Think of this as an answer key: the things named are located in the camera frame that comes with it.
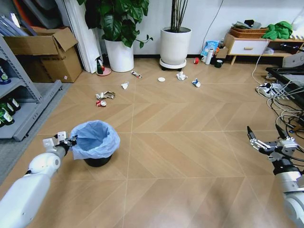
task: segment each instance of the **gray shelf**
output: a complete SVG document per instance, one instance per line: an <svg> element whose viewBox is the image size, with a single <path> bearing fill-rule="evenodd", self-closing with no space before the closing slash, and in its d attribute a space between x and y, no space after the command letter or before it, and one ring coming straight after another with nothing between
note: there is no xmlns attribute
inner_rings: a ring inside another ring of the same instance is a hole
<svg viewBox="0 0 304 228"><path fill-rule="evenodd" d="M0 128L0 138L11 139L15 135L16 131L22 127L22 125L27 121L29 116L32 116L37 109L39 104L37 103L20 103L20 110L18 110L13 118L15 123L12 125L6 125Z"/></svg>
<svg viewBox="0 0 304 228"><path fill-rule="evenodd" d="M10 78L11 83L0 85L0 98L4 97L19 86L25 86L23 81L17 77Z"/></svg>
<svg viewBox="0 0 304 228"><path fill-rule="evenodd" d="M6 60L6 57L5 57L5 55L2 52L0 52L0 58Z"/></svg>
<svg viewBox="0 0 304 228"><path fill-rule="evenodd" d="M61 88L62 83L57 80L54 83L35 85L2 37L0 37L0 58L6 60L3 67L12 80L9 84L0 85L0 98L17 87L24 86L24 89L16 91L21 109L13 116L15 123L0 128L0 139L14 138L21 141Z"/></svg>

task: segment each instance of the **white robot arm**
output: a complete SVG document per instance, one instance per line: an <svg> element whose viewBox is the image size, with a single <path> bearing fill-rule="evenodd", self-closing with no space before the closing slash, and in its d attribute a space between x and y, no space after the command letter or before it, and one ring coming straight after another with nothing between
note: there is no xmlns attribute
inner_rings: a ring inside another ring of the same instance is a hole
<svg viewBox="0 0 304 228"><path fill-rule="evenodd" d="M46 152L36 156L26 174L18 179L0 201L1 228L24 228L35 217L45 198L50 180L59 169L63 157L76 139L66 132L43 140Z"/></svg>
<svg viewBox="0 0 304 228"><path fill-rule="evenodd" d="M293 157L295 150L299 149L293 137L276 125L280 140L265 143L256 139L252 130L247 127L248 138L253 148L268 156L274 166L274 175L278 180L284 197L285 212L299 227L304 228L304 177L291 159L304 161Z"/></svg>

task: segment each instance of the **trash bag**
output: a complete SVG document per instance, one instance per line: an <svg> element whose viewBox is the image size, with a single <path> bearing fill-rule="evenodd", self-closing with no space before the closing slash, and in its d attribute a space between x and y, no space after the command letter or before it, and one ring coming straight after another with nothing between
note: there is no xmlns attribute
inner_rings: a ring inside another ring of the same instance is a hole
<svg viewBox="0 0 304 228"><path fill-rule="evenodd" d="M75 127L77 145L71 147L75 159L108 158L119 148L120 138L114 128L100 120L89 121Z"/></svg>

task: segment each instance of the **green cloth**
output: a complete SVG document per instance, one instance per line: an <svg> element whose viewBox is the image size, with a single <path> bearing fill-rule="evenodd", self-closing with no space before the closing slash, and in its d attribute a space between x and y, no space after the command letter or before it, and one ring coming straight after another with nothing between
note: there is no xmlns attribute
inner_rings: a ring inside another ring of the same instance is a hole
<svg viewBox="0 0 304 228"><path fill-rule="evenodd" d="M268 31L262 36L262 38L269 39L289 39L293 32L293 27L286 21L281 21L275 25L270 24L267 26Z"/></svg>

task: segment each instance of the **white planter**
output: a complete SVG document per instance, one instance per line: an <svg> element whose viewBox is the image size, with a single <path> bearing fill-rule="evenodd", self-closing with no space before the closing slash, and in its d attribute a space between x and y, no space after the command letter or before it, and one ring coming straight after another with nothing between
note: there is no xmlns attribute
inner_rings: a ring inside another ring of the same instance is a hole
<svg viewBox="0 0 304 228"><path fill-rule="evenodd" d="M121 41L105 40L111 69L116 72L126 72L134 68L133 45L131 48Z"/></svg>
<svg viewBox="0 0 304 228"><path fill-rule="evenodd" d="M191 29L181 27L180 33L167 32L170 27L161 30L161 60L169 65L182 64L188 54Z"/></svg>

